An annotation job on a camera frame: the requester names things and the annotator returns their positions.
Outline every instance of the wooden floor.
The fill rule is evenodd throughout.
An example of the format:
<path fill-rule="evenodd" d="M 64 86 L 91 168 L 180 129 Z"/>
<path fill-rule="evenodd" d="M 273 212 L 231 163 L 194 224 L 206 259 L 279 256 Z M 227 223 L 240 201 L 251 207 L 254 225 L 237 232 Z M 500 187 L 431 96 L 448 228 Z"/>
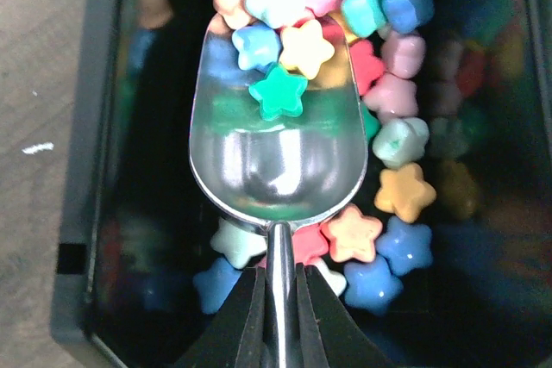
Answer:
<path fill-rule="evenodd" d="M 84 8 L 0 0 L 1 368 L 82 366 L 50 339 L 48 319 Z"/>

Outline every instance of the scoop handle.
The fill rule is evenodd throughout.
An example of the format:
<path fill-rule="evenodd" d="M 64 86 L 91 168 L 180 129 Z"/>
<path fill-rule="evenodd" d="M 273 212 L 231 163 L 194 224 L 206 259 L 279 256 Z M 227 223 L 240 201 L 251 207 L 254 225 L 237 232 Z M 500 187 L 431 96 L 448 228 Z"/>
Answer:
<path fill-rule="evenodd" d="M 267 229 L 267 312 L 265 368 L 303 366 L 299 343 L 298 306 L 292 228 L 285 221 Z"/>

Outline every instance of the yellow star bead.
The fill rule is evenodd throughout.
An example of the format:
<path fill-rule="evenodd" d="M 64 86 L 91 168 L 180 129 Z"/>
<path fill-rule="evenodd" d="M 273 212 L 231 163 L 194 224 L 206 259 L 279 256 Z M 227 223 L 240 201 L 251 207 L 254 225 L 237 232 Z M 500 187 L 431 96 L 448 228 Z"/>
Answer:
<path fill-rule="evenodd" d="M 320 65 L 334 55 L 334 47 L 323 38 L 322 25 L 315 19 L 301 28 L 285 28 L 280 36 L 280 64 L 288 71 L 299 70 L 307 79 L 314 79 Z"/>

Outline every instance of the metal scoop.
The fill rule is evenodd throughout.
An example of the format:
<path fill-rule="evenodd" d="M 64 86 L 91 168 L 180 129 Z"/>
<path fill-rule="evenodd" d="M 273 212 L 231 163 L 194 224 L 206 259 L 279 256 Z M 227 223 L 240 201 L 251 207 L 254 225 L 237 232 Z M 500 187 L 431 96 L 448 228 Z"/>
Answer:
<path fill-rule="evenodd" d="M 303 94 L 300 117 L 260 118 L 248 86 L 265 75 L 238 68 L 221 16 L 207 29 L 191 114 L 190 163 L 220 209 L 267 236 L 270 366 L 300 366 L 292 233 L 343 208 L 367 169 L 360 100 L 341 28 L 321 20 L 336 53 Z"/>

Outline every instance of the black container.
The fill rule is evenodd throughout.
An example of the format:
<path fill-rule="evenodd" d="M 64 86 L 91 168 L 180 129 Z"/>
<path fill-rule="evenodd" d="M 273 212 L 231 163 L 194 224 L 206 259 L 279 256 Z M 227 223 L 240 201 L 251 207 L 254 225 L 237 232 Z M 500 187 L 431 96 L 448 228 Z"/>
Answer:
<path fill-rule="evenodd" d="M 210 0 L 172 1 L 176 16 L 136 80 L 125 137 L 114 127 L 122 0 L 87 3 L 52 312 L 53 337 L 87 366 L 170 365 L 210 323 L 190 277 L 216 257 L 209 239 L 219 212 L 190 172 L 187 137 L 214 12 Z M 387 316 L 350 311 L 397 365 L 529 367 L 552 355 L 552 0 L 500 2 L 436 0 L 436 19 L 422 29 L 428 42 L 468 24 L 509 36 L 515 18 L 523 47 L 517 76 L 472 100 L 492 125 L 462 159 L 484 195 L 481 212 L 456 222 L 428 209 L 435 264 L 403 278 Z M 422 166 L 430 181 L 435 162 Z M 380 170 L 372 157 L 354 200 L 367 214 L 380 215 Z M 148 296 L 159 281 L 152 274 L 175 286 L 170 303 Z"/>

